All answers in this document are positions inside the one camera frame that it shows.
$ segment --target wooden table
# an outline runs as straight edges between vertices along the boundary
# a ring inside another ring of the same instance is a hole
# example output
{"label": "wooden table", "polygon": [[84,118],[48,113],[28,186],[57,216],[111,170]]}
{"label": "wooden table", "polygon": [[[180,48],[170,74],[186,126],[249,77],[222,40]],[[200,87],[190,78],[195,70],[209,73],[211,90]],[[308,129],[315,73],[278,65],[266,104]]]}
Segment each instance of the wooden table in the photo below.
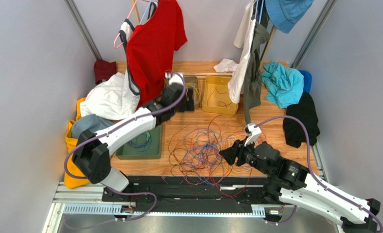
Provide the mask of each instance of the wooden table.
{"label": "wooden table", "polygon": [[[218,62],[180,62],[174,63],[173,70],[178,72],[184,72],[185,75],[193,74],[198,77],[203,77],[204,74],[214,73],[213,65]],[[118,70],[125,73],[125,63],[118,63]],[[204,79],[199,79],[199,87],[204,92]],[[268,90],[265,86],[262,87],[261,92],[261,105],[250,110],[251,120],[254,123],[259,123],[271,117],[285,115],[284,109],[279,109],[276,105],[265,99],[268,94]],[[302,143],[300,148],[294,148],[286,144],[284,131],[282,128],[283,119],[277,119],[264,124],[261,129],[263,131],[260,136],[259,142],[266,138],[266,141],[272,145],[275,149],[279,150],[281,155],[285,158],[294,160],[304,166],[307,165],[306,144]],[[114,168],[123,171],[127,175],[158,175],[158,176],[170,176],[170,175],[182,175],[178,166],[173,168],[173,165],[169,163],[170,152],[178,145],[181,147],[183,144],[184,136],[195,130],[197,127],[209,128],[213,131],[221,133],[224,138],[227,136],[237,136],[244,133],[243,126],[245,125],[243,103],[239,104],[239,110],[236,115],[221,115],[215,113],[203,112],[202,109],[197,109],[194,112],[176,113],[169,121],[163,123],[163,139],[162,139],[162,153],[161,158],[158,160],[120,160],[116,156],[112,156],[111,164]],[[244,136],[240,135],[237,139],[243,139]],[[170,161],[174,164],[176,161],[173,157]],[[313,155],[311,154],[311,164],[313,171],[318,174]],[[224,162],[226,171],[231,171],[230,167]],[[233,169],[237,172],[245,171],[246,168],[233,166]],[[222,169],[222,166],[218,166],[214,171],[211,171],[213,176],[244,176],[247,177],[250,171],[237,173],[234,171],[226,172]],[[251,176],[264,176],[261,172],[253,169]],[[202,169],[198,171],[201,176],[208,176],[210,171],[208,169]]]}

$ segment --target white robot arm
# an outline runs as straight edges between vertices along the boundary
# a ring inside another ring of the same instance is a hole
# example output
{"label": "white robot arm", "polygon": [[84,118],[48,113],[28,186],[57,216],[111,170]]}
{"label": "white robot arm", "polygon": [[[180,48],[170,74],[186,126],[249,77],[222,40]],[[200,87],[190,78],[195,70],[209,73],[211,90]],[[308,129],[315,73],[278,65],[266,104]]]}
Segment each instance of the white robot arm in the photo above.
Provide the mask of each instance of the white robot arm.
{"label": "white robot arm", "polygon": [[174,107],[186,93],[184,78],[180,73],[166,73],[166,78],[169,86],[159,101],[146,103],[130,118],[104,130],[81,133],[72,161],[91,183],[102,183],[117,191],[123,191],[129,185],[127,177],[111,167],[109,157],[137,135],[152,130],[174,115]]}
{"label": "white robot arm", "polygon": [[282,158],[280,152],[266,142],[255,147],[253,142],[261,130],[254,123],[248,124],[245,130],[246,139],[236,140],[232,147],[220,154],[230,165],[235,161],[237,166],[249,164],[268,176],[262,189],[263,198],[268,203],[289,203],[305,208],[342,226],[345,233],[377,231],[378,223],[369,212],[374,216],[378,214],[379,201],[360,199],[320,178],[315,180],[317,177],[313,177],[315,174],[311,174],[307,167]]}

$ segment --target yellow plastic tray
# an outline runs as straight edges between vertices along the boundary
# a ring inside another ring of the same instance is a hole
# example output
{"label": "yellow plastic tray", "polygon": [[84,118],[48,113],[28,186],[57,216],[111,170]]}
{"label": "yellow plastic tray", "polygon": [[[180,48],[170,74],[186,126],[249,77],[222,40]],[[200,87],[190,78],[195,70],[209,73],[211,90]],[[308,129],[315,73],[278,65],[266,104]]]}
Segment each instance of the yellow plastic tray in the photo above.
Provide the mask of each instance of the yellow plastic tray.
{"label": "yellow plastic tray", "polygon": [[235,115],[238,104],[233,103],[229,97],[227,83],[230,78],[219,76],[206,76],[205,94],[203,96],[202,110],[211,113]]}

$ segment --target red t-shirt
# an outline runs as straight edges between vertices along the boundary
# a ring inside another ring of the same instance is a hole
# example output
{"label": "red t-shirt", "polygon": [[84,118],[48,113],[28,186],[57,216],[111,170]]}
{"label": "red t-shirt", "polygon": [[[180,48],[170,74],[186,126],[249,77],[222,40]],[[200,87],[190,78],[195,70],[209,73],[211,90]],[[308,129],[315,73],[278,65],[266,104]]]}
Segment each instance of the red t-shirt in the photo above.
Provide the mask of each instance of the red t-shirt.
{"label": "red t-shirt", "polygon": [[173,53],[187,41],[183,15],[175,0],[160,0],[154,15],[138,25],[127,44],[127,63],[140,88],[139,106],[164,87],[164,73],[173,68]]}

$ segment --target blue cloth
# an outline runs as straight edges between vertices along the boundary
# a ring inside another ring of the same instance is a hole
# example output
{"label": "blue cloth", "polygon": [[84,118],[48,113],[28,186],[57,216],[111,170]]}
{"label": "blue cloth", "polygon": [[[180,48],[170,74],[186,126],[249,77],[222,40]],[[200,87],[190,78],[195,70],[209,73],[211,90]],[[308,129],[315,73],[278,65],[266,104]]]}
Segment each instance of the blue cloth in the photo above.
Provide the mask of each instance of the blue cloth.
{"label": "blue cloth", "polygon": [[296,69],[271,62],[263,66],[262,82],[269,90],[266,99],[279,108],[299,103],[304,92],[304,76]]}
{"label": "blue cloth", "polygon": [[86,115],[79,120],[77,120],[71,128],[72,138],[79,138],[79,135],[85,131],[89,130],[95,133],[98,130],[103,130],[111,125],[113,125],[112,121],[101,118],[95,114]]}
{"label": "blue cloth", "polygon": [[271,21],[284,33],[289,33],[312,3],[313,0],[265,0]]}
{"label": "blue cloth", "polygon": [[299,70],[304,76],[304,92],[309,93],[311,91],[312,75],[306,70]]}

